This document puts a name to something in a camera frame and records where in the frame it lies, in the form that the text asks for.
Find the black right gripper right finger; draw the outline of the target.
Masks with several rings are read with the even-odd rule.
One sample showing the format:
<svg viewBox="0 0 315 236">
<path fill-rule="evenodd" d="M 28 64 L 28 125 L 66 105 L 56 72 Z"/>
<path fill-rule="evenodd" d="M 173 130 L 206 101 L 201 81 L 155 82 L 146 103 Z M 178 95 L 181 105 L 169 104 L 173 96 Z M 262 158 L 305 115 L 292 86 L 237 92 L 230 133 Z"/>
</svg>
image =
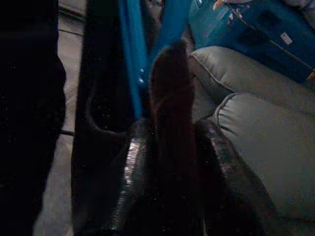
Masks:
<svg viewBox="0 0 315 236">
<path fill-rule="evenodd" d="M 276 208 L 257 175 L 212 121 L 192 121 L 194 82 L 183 41 L 159 53 L 150 79 L 166 234 L 279 235 Z"/>
</svg>

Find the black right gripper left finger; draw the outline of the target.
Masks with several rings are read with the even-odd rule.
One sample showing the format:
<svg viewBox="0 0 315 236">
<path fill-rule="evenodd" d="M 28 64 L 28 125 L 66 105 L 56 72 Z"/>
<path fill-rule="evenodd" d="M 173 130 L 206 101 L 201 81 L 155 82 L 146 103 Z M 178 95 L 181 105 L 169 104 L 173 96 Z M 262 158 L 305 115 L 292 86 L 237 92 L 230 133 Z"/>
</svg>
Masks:
<svg viewBox="0 0 315 236">
<path fill-rule="evenodd" d="M 148 157 L 151 152 L 152 123 L 147 118 L 137 120 L 129 129 L 126 144 L 111 164 L 113 182 L 108 188 L 110 211 L 108 231 L 122 236 L 128 217 L 143 196 L 148 182 Z"/>
</svg>

